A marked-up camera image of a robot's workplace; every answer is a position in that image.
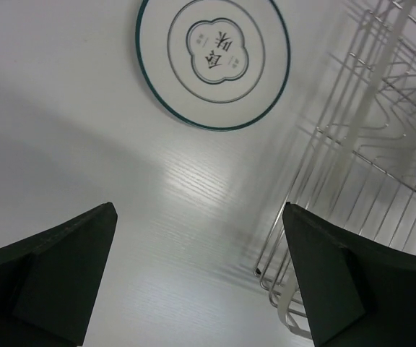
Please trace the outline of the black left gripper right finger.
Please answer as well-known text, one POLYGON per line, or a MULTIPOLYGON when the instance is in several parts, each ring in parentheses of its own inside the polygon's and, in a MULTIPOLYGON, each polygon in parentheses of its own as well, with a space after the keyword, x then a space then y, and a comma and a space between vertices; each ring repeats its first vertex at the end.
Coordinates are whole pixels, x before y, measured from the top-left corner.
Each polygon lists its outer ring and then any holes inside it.
POLYGON ((282 213, 315 346, 416 346, 416 256, 296 204, 282 213))

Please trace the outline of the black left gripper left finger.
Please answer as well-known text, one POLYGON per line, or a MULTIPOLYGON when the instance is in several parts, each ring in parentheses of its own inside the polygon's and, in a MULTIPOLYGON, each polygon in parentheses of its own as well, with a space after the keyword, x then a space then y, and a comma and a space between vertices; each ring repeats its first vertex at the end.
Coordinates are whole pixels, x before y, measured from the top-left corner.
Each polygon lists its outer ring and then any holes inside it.
POLYGON ((0 248, 0 346, 81 346, 118 214, 111 202, 0 248))

